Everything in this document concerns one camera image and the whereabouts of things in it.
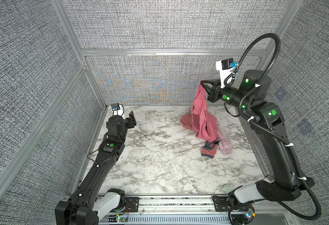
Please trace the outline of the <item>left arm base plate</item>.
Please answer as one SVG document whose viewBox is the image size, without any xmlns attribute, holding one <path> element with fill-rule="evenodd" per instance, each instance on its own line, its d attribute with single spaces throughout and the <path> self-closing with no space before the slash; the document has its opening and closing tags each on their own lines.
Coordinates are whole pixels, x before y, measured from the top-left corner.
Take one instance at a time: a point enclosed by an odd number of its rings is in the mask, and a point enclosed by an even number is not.
<svg viewBox="0 0 329 225">
<path fill-rule="evenodd" d="M 139 200 L 138 197 L 126 197 L 125 204 L 119 209 L 114 209 L 111 213 L 124 214 L 127 212 L 138 212 L 139 209 Z"/>
</svg>

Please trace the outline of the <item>dark pink plain cloth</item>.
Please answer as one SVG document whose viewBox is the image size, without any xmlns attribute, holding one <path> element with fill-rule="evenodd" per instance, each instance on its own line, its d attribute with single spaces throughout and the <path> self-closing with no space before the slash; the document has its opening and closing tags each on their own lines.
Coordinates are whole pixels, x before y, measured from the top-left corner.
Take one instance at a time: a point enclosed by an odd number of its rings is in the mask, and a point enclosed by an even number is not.
<svg viewBox="0 0 329 225">
<path fill-rule="evenodd" d="M 197 138 L 213 142 L 218 137 L 217 119 L 208 112 L 206 94 L 199 84 L 192 104 L 192 123 Z"/>
</svg>

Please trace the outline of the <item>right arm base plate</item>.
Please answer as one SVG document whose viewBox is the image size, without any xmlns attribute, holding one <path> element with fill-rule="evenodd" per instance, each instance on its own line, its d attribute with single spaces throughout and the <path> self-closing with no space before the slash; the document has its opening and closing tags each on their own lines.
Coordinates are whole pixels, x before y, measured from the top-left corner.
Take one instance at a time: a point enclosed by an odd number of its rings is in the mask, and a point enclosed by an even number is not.
<svg viewBox="0 0 329 225">
<path fill-rule="evenodd" d="M 216 212 L 228 212 L 238 204 L 234 196 L 212 196 L 212 201 Z"/>
</svg>

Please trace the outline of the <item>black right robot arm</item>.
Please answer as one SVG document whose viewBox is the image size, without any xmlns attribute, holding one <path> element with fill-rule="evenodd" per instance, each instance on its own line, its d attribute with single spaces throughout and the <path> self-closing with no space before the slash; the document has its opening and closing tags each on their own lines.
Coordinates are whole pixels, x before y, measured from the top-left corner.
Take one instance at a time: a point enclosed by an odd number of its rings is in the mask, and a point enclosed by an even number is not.
<svg viewBox="0 0 329 225">
<path fill-rule="evenodd" d="M 222 100 L 238 109 L 240 116 L 248 121 L 264 146 L 272 167 L 272 173 L 229 193 L 231 206 L 249 204 L 257 200 L 272 202 L 294 201 L 303 191 L 315 198 L 313 178 L 306 177 L 299 167 L 292 145 L 288 139 L 284 117 L 280 108 L 265 101 L 271 78 L 260 70 L 245 72 L 240 87 L 221 88 L 219 80 L 202 80 L 201 86 L 208 93 L 208 100 Z"/>
</svg>

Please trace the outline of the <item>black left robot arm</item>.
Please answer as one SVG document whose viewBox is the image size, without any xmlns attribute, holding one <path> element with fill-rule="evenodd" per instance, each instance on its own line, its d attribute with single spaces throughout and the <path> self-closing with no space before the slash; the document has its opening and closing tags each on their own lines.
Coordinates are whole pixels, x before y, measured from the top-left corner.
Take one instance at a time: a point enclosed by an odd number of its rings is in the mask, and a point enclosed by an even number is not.
<svg viewBox="0 0 329 225">
<path fill-rule="evenodd" d="M 100 188 L 109 171 L 120 158 L 128 130 L 137 125 L 134 113 L 127 118 L 113 115 L 106 123 L 107 133 L 98 148 L 97 157 L 81 185 L 67 201 L 59 201 L 55 208 L 58 225 L 97 225 L 108 213 L 125 208 L 124 190 L 111 188 L 97 200 Z"/>
</svg>

